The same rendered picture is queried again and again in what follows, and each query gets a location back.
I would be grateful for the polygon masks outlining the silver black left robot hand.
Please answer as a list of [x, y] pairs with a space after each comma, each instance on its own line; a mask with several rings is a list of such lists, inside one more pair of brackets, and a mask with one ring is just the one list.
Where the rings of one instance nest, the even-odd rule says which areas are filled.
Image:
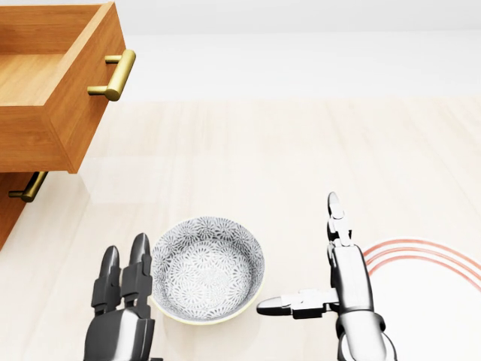
[[94, 282], [94, 317], [86, 331], [83, 361], [163, 361], [150, 357], [155, 320], [147, 303], [152, 293], [152, 257], [146, 234], [136, 235], [129, 264], [121, 268], [119, 251], [104, 252]]

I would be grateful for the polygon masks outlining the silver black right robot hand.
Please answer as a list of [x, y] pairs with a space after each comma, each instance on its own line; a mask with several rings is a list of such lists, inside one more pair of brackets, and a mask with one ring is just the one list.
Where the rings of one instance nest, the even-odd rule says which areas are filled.
[[352, 229], [336, 193], [328, 194], [327, 256], [331, 268], [326, 291], [302, 290], [266, 299], [256, 306], [264, 316], [291, 316], [296, 320], [321, 317], [334, 311], [372, 311], [373, 293], [365, 258], [352, 240]]

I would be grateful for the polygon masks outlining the grey floral patterned bowl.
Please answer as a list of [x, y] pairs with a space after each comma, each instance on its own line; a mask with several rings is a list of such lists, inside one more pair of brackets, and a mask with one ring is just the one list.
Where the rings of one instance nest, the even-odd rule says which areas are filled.
[[265, 279], [256, 237], [223, 217], [196, 217], [166, 231], [151, 250], [151, 299], [167, 317], [206, 326], [248, 309]]

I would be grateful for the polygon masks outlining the white plate with red rings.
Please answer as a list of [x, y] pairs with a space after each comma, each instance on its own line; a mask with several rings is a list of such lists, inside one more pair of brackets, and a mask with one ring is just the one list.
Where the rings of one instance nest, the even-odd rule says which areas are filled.
[[363, 248], [398, 361], [481, 361], [481, 259], [426, 238]]

